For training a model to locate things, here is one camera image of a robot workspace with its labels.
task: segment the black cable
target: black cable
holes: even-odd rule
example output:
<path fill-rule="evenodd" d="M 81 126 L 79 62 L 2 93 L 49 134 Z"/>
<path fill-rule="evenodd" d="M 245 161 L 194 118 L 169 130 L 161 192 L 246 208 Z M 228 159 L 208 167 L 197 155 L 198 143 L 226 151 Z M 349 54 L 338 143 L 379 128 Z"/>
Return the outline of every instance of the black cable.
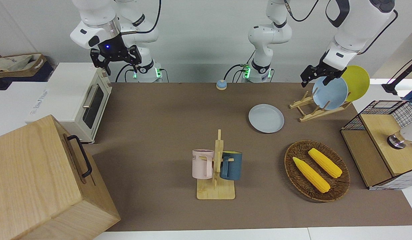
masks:
<path fill-rule="evenodd" d="M 384 29 L 382 29 L 382 31 L 378 34 L 378 36 L 375 37 L 375 39 L 372 41 L 371 44 L 369 44 L 369 46 L 366 48 L 366 50 L 364 50 L 361 53 L 357 53 L 357 55 L 362 55 L 363 53 L 367 52 L 367 50 L 369 50 L 369 48 L 375 43 L 375 41 L 378 39 L 378 37 L 381 36 L 381 34 L 383 34 L 385 32 L 385 30 L 387 30 L 387 28 L 394 23 L 394 21 L 398 18 L 398 12 L 394 9 L 393 12 L 395 13 L 395 17 L 394 19 L 386 26 L 384 27 Z"/>
<path fill-rule="evenodd" d="M 271 75 L 271 80 L 270 80 L 270 82 L 272 82 L 272 81 L 273 81 L 273 77 L 274 77 L 274 73 L 276 73 L 276 70 L 271 69 L 270 71 L 273 71 L 273 74 Z"/>
<path fill-rule="evenodd" d="M 124 67 L 122 67 L 122 68 L 120 69 L 120 71 L 119 71 L 118 74 L 117 74 L 117 77 L 115 78 L 115 82 L 118 81 L 118 77 L 120 76 L 121 72 L 122 72 L 126 67 L 128 67 L 128 66 L 130 66 L 130 64 L 126 64 Z"/>
<path fill-rule="evenodd" d="M 126 70 L 126 72 L 124 73 L 124 81 L 125 82 L 127 82 L 127 78 L 126 78 L 127 76 L 126 75 L 127 75 L 128 71 L 134 72 L 134 70 L 132 70 L 132 69 Z"/>
<path fill-rule="evenodd" d="M 250 61 L 250 59 L 252 59 L 253 54 L 255 54 L 255 52 L 256 52 L 256 49 L 253 50 L 252 55 L 250 55 L 250 58 L 246 61 L 246 65 L 249 64 L 249 61 Z M 240 73 L 240 74 L 238 75 L 238 78 L 237 78 L 237 81 L 236 81 L 236 82 L 238 82 L 238 79 L 240 79 L 241 74 L 242 74 L 242 73 Z"/>
<path fill-rule="evenodd" d="M 234 73 L 232 83 L 234 83 L 235 76 L 237 75 L 238 72 L 244 72 L 244 70 L 238 70 L 238 71 L 236 71 L 236 72 Z"/>
<path fill-rule="evenodd" d="M 235 67 L 244 67 L 244 65 L 243 64 L 237 64 L 237 65 L 234 65 L 234 66 L 230 67 L 230 69 L 227 71 L 227 73 L 225 73 L 224 80 L 227 78 L 228 73 L 230 73 L 230 71 L 233 70 Z"/>
<path fill-rule="evenodd" d="M 122 35 L 128 35 L 128 34 L 135 34 L 135 33 L 150 33 L 150 32 L 152 32 L 152 31 L 155 29 L 155 27 L 157 26 L 158 19 L 160 18 L 160 12 L 161 12 L 161 0 L 158 1 L 158 13 L 157 13 L 157 18 L 156 18 L 156 20 L 155 20 L 154 26 L 153 26 L 150 30 L 148 30 L 148 31 L 146 31 L 146 32 L 129 31 L 129 32 L 122 32 L 121 34 L 122 34 Z"/>
<path fill-rule="evenodd" d="M 313 8 L 311 8 L 311 11 L 308 13 L 308 15 L 307 15 L 304 19 L 298 20 L 298 19 L 296 19 L 295 17 L 293 17 L 293 13 L 292 13 L 292 10 L 290 9 L 290 5 L 289 5 L 289 3 L 287 2 L 287 0 L 285 0 L 287 12 L 289 12 L 290 17 L 292 17 L 293 20 L 295 20 L 295 21 L 297 21 L 297 22 L 303 22 L 303 21 L 305 21 L 305 20 L 311 15 L 311 13 L 313 12 L 313 10 L 314 10 L 314 8 L 316 7 L 316 5 L 317 5 L 318 2 L 319 2 L 319 0 L 316 1 L 316 3 L 314 4 Z"/>
<path fill-rule="evenodd" d="M 167 70 L 164 68 L 160 68 L 160 71 L 163 70 L 166 72 L 166 78 L 167 78 L 167 82 L 169 82 L 169 74 L 167 74 Z"/>
<path fill-rule="evenodd" d="M 404 64 L 403 67 L 401 67 L 401 68 L 397 71 L 397 73 L 395 73 L 394 76 L 392 76 L 392 77 L 390 78 L 390 80 L 388 80 L 387 84 L 388 84 L 404 67 L 406 67 L 407 64 L 410 64 L 410 62 L 412 62 L 412 59 L 410 59 L 409 62 L 407 62 L 406 64 Z"/>

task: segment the corn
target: corn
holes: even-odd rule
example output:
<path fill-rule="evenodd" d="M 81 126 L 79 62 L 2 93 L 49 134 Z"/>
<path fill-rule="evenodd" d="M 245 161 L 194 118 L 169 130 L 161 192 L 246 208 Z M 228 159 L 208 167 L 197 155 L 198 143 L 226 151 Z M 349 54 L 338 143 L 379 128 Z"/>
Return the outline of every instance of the corn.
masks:
<path fill-rule="evenodd" d="M 301 171 L 302 175 L 310 181 L 320 193 L 327 193 L 331 186 L 323 179 L 314 169 L 312 169 L 306 162 L 300 160 L 299 158 L 293 157 L 293 161 L 296 167 Z"/>
<path fill-rule="evenodd" d="M 310 151 L 308 151 L 308 154 L 314 159 L 314 161 L 317 162 L 318 165 L 320 165 L 327 173 L 329 173 L 331 177 L 336 179 L 341 176 L 342 170 L 319 150 L 312 148 Z"/>

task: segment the brown table mat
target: brown table mat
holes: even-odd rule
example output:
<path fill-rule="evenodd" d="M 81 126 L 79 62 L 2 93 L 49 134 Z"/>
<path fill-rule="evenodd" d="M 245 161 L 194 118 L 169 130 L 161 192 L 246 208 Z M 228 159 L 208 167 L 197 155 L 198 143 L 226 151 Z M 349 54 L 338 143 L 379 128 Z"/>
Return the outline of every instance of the brown table mat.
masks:
<path fill-rule="evenodd" d="M 121 215 L 109 231 L 412 225 L 401 191 L 367 190 L 361 179 L 339 131 L 354 107 L 299 123 L 288 105 L 304 92 L 295 83 L 229 84 L 224 91 L 212 83 L 115 84 L 96 143 L 85 147 Z M 277 133 L 250 125 L 248 112 L 261 103 L 285 116 Z M 236 199 L 197 200 L 191 150 L 213 149 L 217 129 L 225 150 L 243 152 Z M 328 145 L 345 161 L 351 187 L 342 199 L 312 203 L 289 182 L 285 151 L 303 139 Z"/>

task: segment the blue mug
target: blue mug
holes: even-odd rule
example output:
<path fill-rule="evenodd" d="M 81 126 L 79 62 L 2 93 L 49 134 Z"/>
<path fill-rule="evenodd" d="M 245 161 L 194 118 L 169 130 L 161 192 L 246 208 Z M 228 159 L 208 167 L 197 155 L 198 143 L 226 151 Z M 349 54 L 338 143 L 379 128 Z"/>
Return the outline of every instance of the blue mug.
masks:
<path fill-rule="evenodd" d="M 224 151 L 221 162 L 221 179 L 239 180 L 241 177 L 241 152 Z"/>

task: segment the mug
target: mug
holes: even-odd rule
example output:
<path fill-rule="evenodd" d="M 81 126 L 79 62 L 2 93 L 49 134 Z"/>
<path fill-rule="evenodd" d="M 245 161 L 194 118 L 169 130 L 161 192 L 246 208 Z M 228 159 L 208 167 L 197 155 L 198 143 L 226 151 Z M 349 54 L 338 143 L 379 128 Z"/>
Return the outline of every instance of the mug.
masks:
<path fill-rule="evenodd" d="M 241 152 L 224 151 L 221 162 L 221 179 L 239 180 L 241 176 Z"/>
<path fill-rule="evenodd" d="M 213 150 L 196 149 L 192 151 L 192 177 L 195 179 L 211 179 L 213 175 Z"/>

